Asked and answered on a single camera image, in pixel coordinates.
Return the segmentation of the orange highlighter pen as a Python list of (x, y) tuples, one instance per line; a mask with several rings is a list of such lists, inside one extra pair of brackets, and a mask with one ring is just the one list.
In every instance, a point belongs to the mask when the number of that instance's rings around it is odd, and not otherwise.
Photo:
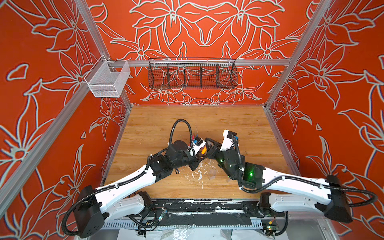
[(203, 150), (201, 151), (201, 154), (202, 154), (202, 155), (205, 155), (206, 152), (207, 152), (207, 147), (204, 147)]

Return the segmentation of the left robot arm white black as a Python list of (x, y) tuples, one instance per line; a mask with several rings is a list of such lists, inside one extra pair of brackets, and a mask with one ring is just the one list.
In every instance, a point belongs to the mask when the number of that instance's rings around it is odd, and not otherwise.
[(190, 145), (175, 141), (167, 148), (147, 158), (147, 163), (136, 172), (104, 187), (83, 188), (75, 203), (67, 210), (61, 223), (67, 236), (86, 238), (98, 231), (106, 220), (116, 217), (115, 205), (128, 195), (170, 176), (184, 166), (195, 170), (202, 161), (199, 153), (206, 145), (200, 138)]

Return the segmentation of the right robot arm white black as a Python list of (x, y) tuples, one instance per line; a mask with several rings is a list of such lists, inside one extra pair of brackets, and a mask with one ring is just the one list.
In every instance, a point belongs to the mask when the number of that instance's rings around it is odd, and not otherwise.
[(260, 194), (258, 208), (264, 215), (312, 212), (336, 222), (351, 223), (352, 208), (373, 204), (378, 199), (371, 191), (342, 187), (333, 175), (324, 179), (305, 178), (248, 163), (240, 153), (237, 137), (225, 138), (223, 143), (207, 138), (206, 147), (208, 158), (216, 160), (241, 191)]

